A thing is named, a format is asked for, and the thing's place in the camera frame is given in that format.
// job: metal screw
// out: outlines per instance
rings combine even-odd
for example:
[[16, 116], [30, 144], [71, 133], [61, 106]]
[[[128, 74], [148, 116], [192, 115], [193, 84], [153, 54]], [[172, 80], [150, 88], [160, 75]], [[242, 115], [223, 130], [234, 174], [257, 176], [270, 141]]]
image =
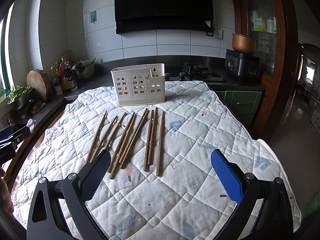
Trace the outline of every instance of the metal screw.
[[75, 174], [75, 173], [70, 173], [70, 174], [68, 175], [68, 179], [75, 179], [76, 176], [77, 176], [77, 174]]
[[45, 178], [45, 177], [42, 177], [42, 178], [39, 179], [39, 183], [44, 183], [45, 180], [46, 180], [46, 178]]
[[251, 172], [246, 173], [247, 179], [254, 179], [254, 175]]
[[276, 178], [276, 182], [281, 184], [281, 183], [283, 183], [283, 180], [281, 178]]

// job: range hood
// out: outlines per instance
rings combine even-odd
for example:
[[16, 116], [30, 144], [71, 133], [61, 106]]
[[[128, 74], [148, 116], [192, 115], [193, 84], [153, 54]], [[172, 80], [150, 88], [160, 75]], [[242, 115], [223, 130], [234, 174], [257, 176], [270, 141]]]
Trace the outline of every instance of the range hood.
[[212, 31], [212, 0], [115, 0], [116, 33], [154, 29]]

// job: hallway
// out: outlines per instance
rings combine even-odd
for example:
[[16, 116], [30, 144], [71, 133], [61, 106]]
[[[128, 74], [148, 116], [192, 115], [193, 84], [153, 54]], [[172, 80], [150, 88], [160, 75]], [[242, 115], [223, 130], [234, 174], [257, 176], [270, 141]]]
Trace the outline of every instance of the hallway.
[[313, 107], [295, 95], [269, 145], [281, 161], [303, 215], [320, 190], [320, 134], [310, 119]]

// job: white cloth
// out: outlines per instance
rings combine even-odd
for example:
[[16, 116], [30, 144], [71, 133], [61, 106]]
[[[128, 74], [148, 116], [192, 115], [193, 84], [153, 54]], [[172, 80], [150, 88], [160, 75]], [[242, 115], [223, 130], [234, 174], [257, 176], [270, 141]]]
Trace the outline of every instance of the white cloth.
[[[163, 174], [156, 177], [156, 160], [143, 171], [148, 122], [144, 124], [125, 170], [114, 180], [107, 173], [87, 208], [110, 239], [213, 239], [236, 203], [227, 197], [214, 169], [211, 152], [218, 148], [244, 173], [258, 179], [281, 177], [290, 198], [294, 230], [301, 223], [284, 169], [263, 140], [252, 140], [244, 126], [209, 90], [204, 82], [166, 82], [166, 102], [158, 107], [158, 124], [165, 111]], [[19, 173], [12, 192], [14, 216], [26, 228], [34, 189], [40, 177], [64, 179], [84, 166], [100, 120], [107, 110], [107, 129], [114, 116], [124, 112], [140, 116], [146, 106], [117, 106], [113, 87], [88, 90], [66, 106], [63, 116], [45, 131], [41, 145]], [[123, 124], [126, 125], [130, 114]], [[124, 131], [119, 129], [110, 149], [113, 154]], [[158, 144], [159, 125], [156, 143]], [[60, 201], [71, 232], [81, 238], [64, 201]], [[259, 212], [261, 201], [252, 212], [242, 236], [247, 235]]]

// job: human hand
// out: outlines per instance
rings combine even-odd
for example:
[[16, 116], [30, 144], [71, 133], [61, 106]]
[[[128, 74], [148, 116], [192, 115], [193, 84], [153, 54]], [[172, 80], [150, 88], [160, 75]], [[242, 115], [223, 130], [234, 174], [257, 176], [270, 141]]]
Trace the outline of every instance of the human hand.
[[[0, 177], [5, 176], [5, 171], [0, 168]], [[1, 197], [3, 198], [3, 209], [8, 215], [13, 213], [13, 203], [11, 201], [11, 195], [4, 179], [1, 179]]]

